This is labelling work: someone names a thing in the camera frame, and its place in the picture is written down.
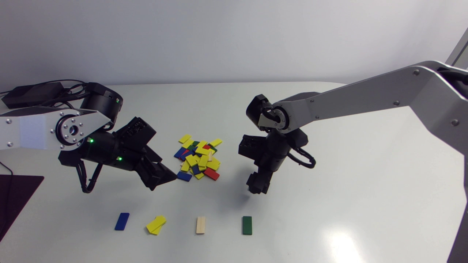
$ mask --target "black cable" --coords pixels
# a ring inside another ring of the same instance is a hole
[[[52,83],[52,82],[60,82],[60,81],[75,81],[75,82],[80,82],[81,84],[86,84],[86,82],[84,82],[82,80],[62,79],[62,80],[51,80],[51,81],[41,82],[41,83],[33,84],[32,86],[37,86],[37,85],[42,85],[42,84],[47,84],[47,83]],[[2,91],[2,92],[0,92],[0,94],[8,93],[10,91],[12,91],[12,90]]]
[[[80,162],[76,165],[76,172],[78,173],[78,177],[80,179],[80,184],[81,184],[81,190],[83,193],[89,194],[93,189],[94,185],[97,182],[97,178],[99,176],[99,173],[101,172],[102,169],[102,164],[98,163],[96,166],[96,169],[94,170],[93,176],[89,180],[89,185],[86,186],[86,168],[85,168],[85,163],[83,160],[80,160]]]
[[[3,232],[3,228],[5,227],[5,225],[7,224],[7,216],[8,216],[8,200],[10,199],[10,192],[11,192],[11,184],[13,182],[13,171],[8,168],[8,166],[4,165],[3,162],[0,161],[0,164],[5,167],[6,169],[8,169],[8,171],[10,171],[11,173],[11,176],[10,176],[10,183],[8,184],[8,193],[7,193],[7,200],[5,202],[5,222],[3,222],[3,225],[1,226],[1,229],[0,229],[0,233]]]
[[[310,163],[303,162],[303,161],[299,160],[297,157],[295,157],[294,155],[292,155],[291,153],[288,153],[288,157],[291,160],[293,160],[296,163],[298,163],[299,165],[302,165],[302,166],[307,167],[309,169],[312,169],[312,168],[315,167],[317,162],[315,161],[314,157],[312,157],[308,152],[304,151],[302,148],[297,148],[297,149],[293,148],[293,150],[296,151],[297,153],[299,153],[300,155],[306,157],[307,159],[309,159]]]
[[[70,95],[70,96],[67,96],[67,97],[62,97],[62,98],[57,98],[57,99],[52,99],[52,100],[48,100],[46,102],[43,102],[40,106],[47,106],[47,105],[54,105],[58,102],[70,102],[70,101],[76,101],[76,100],[80,100],[82,98],[85,98],[87,96],[89,96],[90,93],[89,92],[85,92],[83,94],[79,94],[79,95]]]
[[[72,110],[75,109],[75,107],[73,107],[73,105],[71,105],[69,102],[63,102],[63,104],[65,104],[66,106],[68,106],[68,107],[71,108]]]

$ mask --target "white table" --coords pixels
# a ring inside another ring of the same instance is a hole
[[[0,262],[446,262],[466,202],[463,156],[408,107],[303,127],[316,167],[287,159],[267,195],[247,191],[257,167],[237,154],[238,144],[243,134],[265,135],[245,115],[252,98],[263,93],[275,102],[338,86],[110,86],[124,98],[116,128],[134,116],[150,123],[157,134],[149,146],[175,172],[181,136],[223,139],[221,177],[176,180],[151,192],[136,172],[104,167],[84,194],[58,151],[2,151],[0,161],[16,174],[45,180],[0,242]],[[87,162],[88,173],[94,166]],[[126,229],[114,231],[121,212],[130,213]],[[168,220],[159,236],[145,230],[156,215]],[[253,216],[252,236],[241,234],[244,215]],[[197,216],[206,216],[205,235],[195,235]]]

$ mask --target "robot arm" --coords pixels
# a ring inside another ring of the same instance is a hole
[[[59,96],[49,100],[41,100],[42,97],[37,95],[24,96],[23,100],[35,105],[84,100],[80,109],[33,106],[0,115],[0,150],[20,147],[61,150],[58,157],[60,163],[76,168],[81,189],[85,193],[93,190],[103,165],[136,171],[145,186],[151,190],[157,185],[175,180],[176,175],[147,146],[156,131],[141,118],[135,117],[120,130],[108,132],[114,127],[123,98],[99,83],[84,83],[83,86],[83,94]],[[24,92],[13,90],[12,94],[22,95]],[[8,106],[17,108],[19,106],[11,102],[15,102],[11,98],[13,95],[9,96]],[[89,185],[82,159],[98,164]]]
[[[464,154],[468,163],[468,72],[426,61],[328,92],[300,93],[274,104],[263,95],[255,97],[247,116],[268,135],[244,135],[239,145],[239,154],[254,159],[258,166],[258,173],[247,181],[249,191],[266,193],[273,172],[286,157],[313,168],[315,160],[301,149],[307,136],[300,127],[312,121],[402,106],[410,106],[432,134]],[[290,154],[291,149],[311,163],[301,163]],[[464,186],[468,194],[467,168]],[[468,206],[448,262],[465,262],[467,248]]]

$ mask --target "wooden block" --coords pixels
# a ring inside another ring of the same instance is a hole
[[[203,146],[205,146],[207,144],[207,141],[200,141],[198,144],[197,144],[197,147],[198,148],[203,148]]]
[[[195,165],[197,165],[197,161],[195,160],[195,157],[192,155],[185,157],[185,160],[189,162],[190,167],[194,167]]]
[[[195,153],[199,153],[201,155],[208,155],[209,152],[209,150],[203,149],[202,147],[198,147],[195,151]]]
[[[203,173],[215,181],[219,178],[219,174],[211,168],[207,168]]]
[[[156,230],[158,227],[164,225],[166,223],[166,218],[164,216],[157,216],[153,221],[151,221],[146,228],[150,233]]]
[[[130,216],[130,213],[120,213],[120,216],[118,217],[118,220],[117,220],[116,227],[114,229],[123,231],[125,229],[125,225],[127,224],[127,220],[129,216]]]
[[[189,171],[189,168],[190,168],[190,164],[189,164],[189,162],[187,162],[187,160],[185,160],[185,162],[183,162],[182,168],[180,168],[180,170],[181,170],[182,172],[185,172],[185,173],[186,173],[186,172]]]
[[[153,235],[159,235],[159,232],[161,231],[161,228],[162,228],[162,226],[156,228],[155,230],[153,230],[153,231],[151,232],[151,234],[153,234]]]
[[[185,151],[187,151],[187,149],[185,149],[185,148],[180,148],[180,149],[177,151],[177,153],[174,154],[174,157],[180,158],[180,157],[182,156],[182,154],[183,154]]]
[[[207,164],[206,164],[206,167],[208,168],[211,168],[215,171],[217,171],[219,169],[219,163],[216,163],[216,162],[213,162],[213,161],[209,161]]]
[[[187,156],[187,153],[189,153],[190,151],[189,150],[185,150],[179,157],[179,159],[185,161],[185,157]]]
[[[242,234],[252,235],[252,217],[251,216],[242,217]]]
[[[221,162],[218,159],[216,159],[214,156],[212,157],[211,162],[221,164]]]
[[[207,162],[208,162],[208,155],[202,155],[202,157],[200,157],[200,161],[198,162],[198,166],[206,166]]]
[[[195,158],[195,160],[197,161],[197,163],[199,163],[199,162],[200,162],[200,156],[198,156],[198,155],[194,155],[193,157]]]
[[[194,140],[188,139],[184,144],[182,144],[182,148],[187,149],[190,145],[192,145],[193,142]]]
[[[189,140],[190,138],[192,138],[192,136],[190,134],[185,134],[182,138],[180,138],[179,142],[183,144],[187,140]]]
[[[220,145],[223,141],[221,139],[216,139],[212,142],[210,142],[210,145],[213,146],[213,147],[216,147],[218,145]]]
[[[197,217],[197,230],[195,231],[195,233],[204,234],[205,233],[205,223],[206,223],[206,217],[204,217],[204,216]]]
[[[183,173],[183,172],[178,172],[177,173],[177,178],[179,178],[181,180],[184,180],[184,181],[187,181],[187,182],[190,182],[190,179],[192,179],[192,175],[187,174],[187,173]]]
[[[198,169],[198,165],[195,165],[194,167],[192,167],[192,170],[193,170],[193,173],[196,175],[200,173],[200,170]]]
[[[194,175],[197,179],[202,179],[202,177],[204,176],[205,174],[204,173],[199,173],[197,175]]]

